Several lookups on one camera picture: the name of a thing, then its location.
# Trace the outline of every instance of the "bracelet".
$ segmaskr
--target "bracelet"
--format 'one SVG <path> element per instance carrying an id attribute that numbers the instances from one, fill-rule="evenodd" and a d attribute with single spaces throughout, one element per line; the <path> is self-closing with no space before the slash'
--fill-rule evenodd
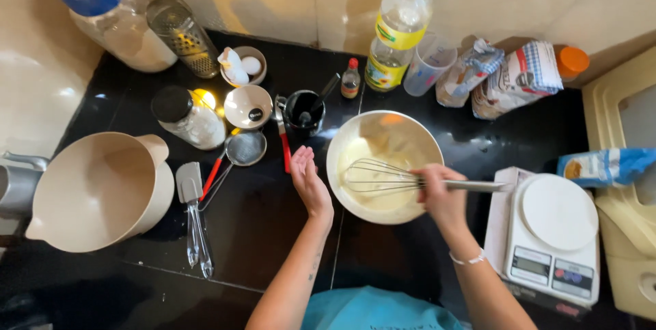
<path id="1" fill-rule="evenodd" d="M 452 261 L 454 261 L 455 263 L 457 263 L 461 266 L 463 266 L 464 263 L 465 263 L 464 261 L 458 261 L 457 259 L 455 259 L 455 257 L 451 254 L 451 251 L 449 251 L 449 257 L 451 257 Z M 486 252 L 481 248 L 481 254 L 478 255 L 478 257 L 476 257 L 474 259 L 468 260 L 467 263 L 476 264 L 476 263 L 479 263 L 479 262 L 485 260 L 485 258 L 486 258 Z"/>

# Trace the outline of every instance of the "black countertop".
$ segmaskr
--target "black countertop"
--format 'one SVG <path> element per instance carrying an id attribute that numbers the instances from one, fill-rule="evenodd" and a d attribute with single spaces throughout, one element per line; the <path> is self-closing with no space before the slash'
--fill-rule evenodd
<path id="1" fill-rule="evenodd" d="M 219 49 L 258 48 L 268 65 L 261 86 L 272 97 L 299 89 L 318 92 L 333 73 L 346 69 L 352 57 L 219 32 L 210 32 L 210 37 Z M 358 59 L 364 78 L 366 58 Z M 162 73 L 144 74 L 106 54 L 59 150 L 108 130 L 157 134 L 169 146 L 167 162 L 174 172 L 183 163 L 199 161 L 207 177 L 220 149 L 196 150 L 161 128 L 150 112 L 153 95 L 168 84 L 204 88 L 218 97 L 217 103 L 233 89 L 220 75 L 199 79 L 180 62 Z M 588 149 L 579 91 L 562 91 L 488 122 L 475 119 L 469 103 L 462 109 L 440 106 L 434 91 L 419 98 L 402 88 L 379 94 L 363 80 L 355 99 L 345 99 L 335 90 L 326 100 L 322 132 L 307 140 L 291 134 L 291 151 L 301 145 L 313 147 L 319 175 L 326 181 L 325 158 L 333 134 L 351 117 L 373 109 L 399 111 L 418 120 L 438 141 L 446 165 L 471 180 L 492 180 L 495 171 L 508 166 L 554 171 L 559 155 Z M 205 211 L 215 262 L 211 280 L 202 278 L 200 267 L 191 269 L 187 263 L 185 207 L 174 197 L 152 230 L 97 252 L 75 255 L 44 242 L 25 242 L 8 251 L 0 266 L 0 299 L 29 293 L 38 305 L 35 311 L 51 318 L 56 328 L 243 327 L 307 219 L 291 178 L 284 173 L 275 123 L 267 123 L 263 131 L 268 141 L 264 158 L 250 167 L 234 167 Z M 468 321 L 448 248 L 429 217 L 403 225 L 375 225 L 333 201 L 334 223 L 314 292 L 373 285 L 441 304 Z M 467 220 L 481 244 L 489 202 L 490 196 L 484 194 L 470 193 L 468 199 Z M 523 305 L 541 329 L 628 328 L 634 319 L 614 308 L 605 264 L 602 269 L 600 302 L 582 323 Z"/>

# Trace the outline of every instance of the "digital scale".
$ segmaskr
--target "digital scale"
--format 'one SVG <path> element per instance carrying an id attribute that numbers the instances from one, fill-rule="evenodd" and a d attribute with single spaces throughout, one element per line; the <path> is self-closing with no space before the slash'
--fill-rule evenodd
<path id="1" fill-rule="evenodd" d="M 599 297 L 598 226 L 594 202 L 574 182 L 551 174 L 526 178 L 512 197 L 504 274 L 592 306 Z"/>

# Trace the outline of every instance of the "blue package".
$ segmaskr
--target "blue package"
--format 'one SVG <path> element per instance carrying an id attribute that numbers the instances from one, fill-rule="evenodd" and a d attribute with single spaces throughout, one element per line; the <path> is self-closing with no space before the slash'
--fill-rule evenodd
<path id="1" fill-rule="evenodd" d="M 562 156 L 556 173 L 584 188 L 622 186 L 655 161 L 656 148 L 613 148 Z"/>

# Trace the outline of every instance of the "black lid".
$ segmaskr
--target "black lid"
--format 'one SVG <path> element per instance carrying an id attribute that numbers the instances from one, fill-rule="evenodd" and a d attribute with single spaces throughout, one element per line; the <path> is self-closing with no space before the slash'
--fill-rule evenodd
<path id="1" fill-rule="evenodd" d="M 170 85 L 157 92 L 150 102 L 150 110 L 162 123 L 177 123 L 193 107 L 192 95 L 181 86 Z"/>

